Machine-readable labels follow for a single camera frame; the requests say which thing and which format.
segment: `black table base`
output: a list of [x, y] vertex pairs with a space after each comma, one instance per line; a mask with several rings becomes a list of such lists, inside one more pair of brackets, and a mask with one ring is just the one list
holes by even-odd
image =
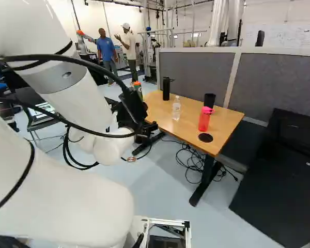
[[216, 161], [214, 163], [214, 158], [206, 155], [205, 163], [204, 163], [204, 169], [202, 173], [201, 183], [194, 191], [193, 195], [190, 198], [190, 204], [193, 207], [196, 207], [198, 202], [200, 201], [201, 197], [203, 196], [204, 192], [212, 182], [212, 180], [217, 175], [220, 168], [223, 166], [222, 163]]

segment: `cubicle wall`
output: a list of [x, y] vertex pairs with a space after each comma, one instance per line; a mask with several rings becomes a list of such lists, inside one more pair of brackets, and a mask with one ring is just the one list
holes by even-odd
[[160, 88], [164, 76], [174, 81], [170, 91], [198, 101], [205, 92], [216, 94], [217, 106], [223, 106], [233, 65], [234, 53], [161, 53]]
[[169, 76], [172, 93], [267, 122], [280, 108], [310, 116], [310, 49], [169, 48], [159, 49], [158, 86]]

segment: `white cap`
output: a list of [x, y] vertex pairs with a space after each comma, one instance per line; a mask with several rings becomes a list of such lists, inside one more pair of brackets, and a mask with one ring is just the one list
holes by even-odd
[[123, 28], [126, 28], [126, 29], [129, 29], [130, 28], [130, 24], [129, 23], [124, 23], [123, 25], [122, 25], [122, 27]]

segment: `man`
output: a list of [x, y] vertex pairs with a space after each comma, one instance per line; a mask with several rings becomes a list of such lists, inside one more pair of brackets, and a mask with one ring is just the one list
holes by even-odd
[[130, 32], [129, 23], [124, 23], [122, 27], [124, 31], [123, 40], [121, 39], [120, 35], [115, 35], [115, 38], [123, 45], [123, 51], [126, 53], [132, 73], [131, 84], [133, 84], [133, 82], [138, 81], [138, 73], [136, 71], [135, 38], [134, 35]]
[[[113, 61], [113, 57], [114, 57], [115, 61], [118, 62], [118, 58], [117, 58], [117, 54], [116, 54], [113, 41], [111, 40], [111, 38], [106, 37], [105, 30], [103, 28], [99, 28], [99, 34], [100, 34], [100, 38], [97, 39], [99, 61], [100, 61], [101, 54], [102, 54], [103, 64], [105, 68], [108, 71], [113, 71], [114, 74], [118, 76], [117, 68], [116, 68], [115, 62]], [[109, 78], [108, 86], [111, 86], [113, 84], [114, 84], [114, 81], [111, 78]]]

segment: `wooden table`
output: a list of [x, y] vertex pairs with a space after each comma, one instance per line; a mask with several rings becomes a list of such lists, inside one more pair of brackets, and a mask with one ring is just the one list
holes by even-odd
[[172, 119], [172, 104], [174, 94], [170, 94], [169, 101], [162, 100], [162, 91], [153, 91], [144, 97], [148, 105], [147, 122], [156, 121], [159, 129], [169, 133], [186, 143], [205, 152], [204, 171], [200, 185], [197, 187], [190, 203], [196, 206], [203, 193], [221, 168], [220, 162], [214, 162], [214, 157], [221, 151], [244, 114], [227, 108], [214, 106], [215, 112], [210, 116], [209, 127], [206, 133], [213, 137], [213, 141], [205, 143], [199, 140], [198, 121], [203, 103], [186, 97], [180, 97], [181, 114], [178, 121]]

